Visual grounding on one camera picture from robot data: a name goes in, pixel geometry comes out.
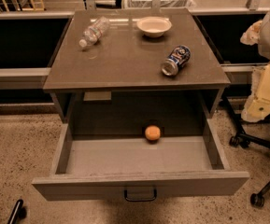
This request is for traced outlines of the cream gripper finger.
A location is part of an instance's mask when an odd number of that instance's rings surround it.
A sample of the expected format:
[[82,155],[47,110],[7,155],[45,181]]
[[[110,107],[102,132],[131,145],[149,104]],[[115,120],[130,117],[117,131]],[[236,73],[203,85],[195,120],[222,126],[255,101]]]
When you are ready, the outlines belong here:
[[254,22],[240,37],[240,42],[245,45],[255,45],[259,41],[260,29],[263,21]]
[[258,122],[270,114],[270,63],[252,71],[251,95],[244,104],[241,118]]

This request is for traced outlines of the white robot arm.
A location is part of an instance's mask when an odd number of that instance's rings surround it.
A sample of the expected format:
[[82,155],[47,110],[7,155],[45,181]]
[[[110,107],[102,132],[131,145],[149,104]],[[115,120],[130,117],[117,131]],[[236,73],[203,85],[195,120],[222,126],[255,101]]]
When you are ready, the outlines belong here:
[[264,68],[253,69],[251,95],[241,113],[244,121],[258,122],[270,114],[270,10],[242,34],[240,42],[251,46],[257,44],[259,54],[269,60]]

